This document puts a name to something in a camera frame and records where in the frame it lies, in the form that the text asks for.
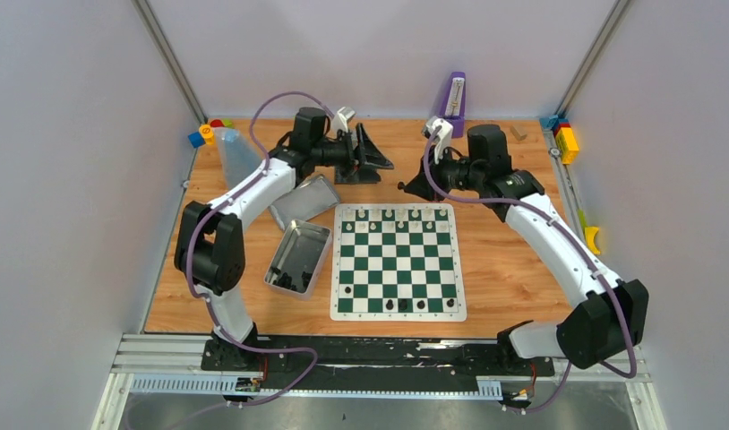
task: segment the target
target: wooden tabletop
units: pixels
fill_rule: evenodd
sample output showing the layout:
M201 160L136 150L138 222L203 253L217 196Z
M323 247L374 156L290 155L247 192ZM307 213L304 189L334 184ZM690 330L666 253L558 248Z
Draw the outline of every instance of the wooden tabletop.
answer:
M419 198L397 189L419 169L425 138L420 131L424 120L362 120L371 139L396 167L381 171L377 185L336 185L343 203L411 203ZM537 121L485 121L498 124L507 134L515 168L530 171L552 198L560 214L562 202L557 181ZM469 121L467 127L482 124ZM527 131L518 142L510 132L516 125ZM248 121L237 120L236 128L247 135ZM256 135L266 146L274 146L292 128L290 120L262 120ZM467 153L467 141L457 139L452 146ZM318 169L332 182L332 169ZM227 190L217 150L199 150L191 185L184 203L208 202ZM240 289L246 308L260 333L329 334L363 336L424 336L492 338L500 330L525 320L561 321L570 308L565 295L536 254L517 233L502 224L496 215L477 204L453 203L457 220L459 255L467 300L464 322L338 322L330 318L330 277L332 253L322 270L313 296L301 301L275 293L263 283L272 256L283 232L265 211L245 234L246 269ZM334 211L311 222L333 229ZM184 275L175 269L172 237L167 260L154 297L146 331L209 332L211 321L201 300L188 293Z

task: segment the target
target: clear plastic container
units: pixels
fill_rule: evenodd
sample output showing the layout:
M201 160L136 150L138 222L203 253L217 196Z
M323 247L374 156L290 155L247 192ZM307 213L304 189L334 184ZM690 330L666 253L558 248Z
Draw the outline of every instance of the clear plastic container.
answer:
M259 167L262 157L235 129L215 127L214 137L217 140L219 160L222 162L222 174L229 190L249 177Z

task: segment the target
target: gray wall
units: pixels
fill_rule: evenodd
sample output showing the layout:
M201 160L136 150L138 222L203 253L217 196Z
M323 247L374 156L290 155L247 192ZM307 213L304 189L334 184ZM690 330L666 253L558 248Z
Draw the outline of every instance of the gray wall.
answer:
M132 2L0 2L0 429L90 425L194 126Z
M305 90L359 115L424 117L467 73L472 117L553 112L613 0L151 0L199 101L251 116ZM269 115L293 115L281 100Z
M570 119L605 260L649 288L670 427L729 428L729 0L635 1Z

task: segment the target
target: wooden block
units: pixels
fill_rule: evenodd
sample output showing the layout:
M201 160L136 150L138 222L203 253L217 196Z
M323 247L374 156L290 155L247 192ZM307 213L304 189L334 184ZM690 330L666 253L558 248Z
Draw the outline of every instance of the wooden block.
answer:
M511 131L512 131L512 135L515 136L515 139L517 139L519 141L522 141L523 139L525 139L527 137L527 133L519 125L513 125L511 128Z

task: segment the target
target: purple cable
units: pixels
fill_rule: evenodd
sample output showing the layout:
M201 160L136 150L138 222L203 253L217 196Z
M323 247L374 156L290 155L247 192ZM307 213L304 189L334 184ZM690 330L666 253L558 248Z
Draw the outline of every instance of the purple cable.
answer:
M199 221L199 223L196 224L196 228L193 230L193 234L191 235L191 240L188 243L188 252L185 257L185 279L188 282L188 289L191 291L191 295L193 297L206 299L206 309L207 309L207 311L209 311L209 317L211 318L211 322L214 324L214 327L219 330L219 332L222 334L222 336L227 341L232 343L233 345L239 347L240 349L244 349L246 351L257 353L257 354L294 354L294 353L298 353L298 352L305 352L305 353L312 355L312 363L310 363L309 366L306 367L306 369L295 380L293 380L293 382L291 382L287 387L283 388L282 390L280 390L270 396L263 397L259 400L247 401L247 402L242 402L242 403L228 402L226 404L226 403L222 402L222 403L218 403L215 405L211 405L211 406L208 406L207 408L203 408L201 410L193 412L190 416L185 417L185 418L181 419L180 421L177 421L173 425L166 427L165 430L172 430L173 428L182 426L183 424L193 420L194 418L196 418L202 414L211 412L212 410L230 406L231 404L235 404L239 408L243 408L246 406L259 406L259 405L263 405L264 403L271 402L271 401L275 400L276 398L282 396L286 392L290 391L297 383L299 383L299 381L304 379L304 377L307 376L309 374L309 372L312 371L312 369L314 368L314 365L317 364L317 359L318 359L317 351L315 351L312 348L300 347L300 348L269 348L269 349L267 349L267 348L254 348L254 347L249 347L248 345L244 345L239 340L234 338L230 333L228 333L227 331L224 331L222 329L222 326L221 326L221 324L219 324L219 320L217 319L217 316L214 314L214 310L211 307L211 301L208 299L209 298L208 295L206 293L199 294L196 291L195 283L193 282L193 251L195 250L196 239L198 238L201 231L203 230L203 226L205 226L206 223L209 222L211 217L213 217L217 212L225 209L225 207L230 204L230 201L237 200L238 197L240 197L243 193L248 191L252 186L254 186L256 183L258 183L260 180L262 180L262 178L267 174L267 170L270 168L270 154L267 152L267 149L264 148L264 145L262 145L259 142L259 139L256 138L256 135L253 133L253 127L256 124L256 120L259 119L259 115L267 107L267 105L269 105L271 102L273 102L277 99L280 99L281 97L286 97L286 96L302 96L302 97L311 99L312 101L314 101L315 103L320 105L320 108L322 108L325 111L325 114L329 118L333 117L333 113L330 111L330 109L327 106L325 106L324 103L319 101L316 97L314 97L310 94L307 94L305 92L302 92L302 91L281 92L280 94L271 97L270 99L268 99L267 101L262 103L261 106L259 106L259 109L256 110L256 113L253 114L253 117L251 118L251 123L248 126L248 133L251 136L251 140L257 146L257 148L259 148L259 150L262 152L262 156L264 157L264 161L262 164L262 170L260 172L257 172L257 174L254 175L248 183L246 183L244 186L240 187L237 191L232 193L230 195L229 199L225 199L224 202L218 204L217 206L212 208L211 211L207 212L207 214L201 219L201 221ZM124 420L124 425L127 428L127 430L132 430L132 428L129 426L129 423L127 421L127 417Z
M552 217L549 216L548 213L538 209L536 206L522 202L520 200L515 199L506 199L506 198L495 198L495 197L487 197L482 199L469 199L466 197L457 197L450 195L449 193L444 192L433 180L433 176L431 175L431 169L430 169L430 163L428 159L430 158L430 152L431 152L431 144L433 143L433 140L435 139L436 134L441 130L441 127L438 126L436 129L431 133L431 136L428 138L428 142L425 144L425 153L423 154L423 170L425 171L425 177L428 180L428 183L431 185L432 189L442 196L443 198L447 200L452 200L454 202L462 202L462 203L499 203L499 204L511 204L513 206L520 206L522 208L525 208L529 211L534 212L536 215L547 221L547 223L551 223L557 230L562 234L563 237L565 237L568 242L572 245L572 247L576 250L576 252L580 255L580 257L583 259L583 261L586 263L588 269L592 273L597 272L597 267L594 264L594 262L591 261L591 258L588 257L586 254L586 251L584 251L583 247L580 245L578 239L571 234L570 231L568 231L567 228L563 227L559 222L554 221ZM621 308L621 304L618 301L618 297L615 295L613 289L610 287L610 284L607 282L607 279L602 274L597 274L596 279L599 280L599 283L602 284L602 286L605 288L605 291L607 293L607 296L610 298L610 302L613 304L613 307L615 308L615 312L618 316L618 323L621 326L621 332L623 335L623 340L625 341L626 345L626 351L628 352L628 358L629 358L629 365L630 370L628 372L623 372L621 369L618 369L617 367L602 362L601 365L612 370L616 374L624 377L624 378L633 378L636 376L637 373L637 366L636 366L636 353L633 350L633 342L630 339L630 333L628 330L628 324L625 321L625 316L623 315L623 311ZM544 402L539 407L527 409L528 412L538 412L545 407L549 406L554 399L560 395L560 392L562 392L562 386L565 384L565 380L568 377L568 374L570 373L570 366L571 363L568 363L568 367L565 370L565 374L562 378L562 383L559 387L557 387L557 390L554 392L552 397Z

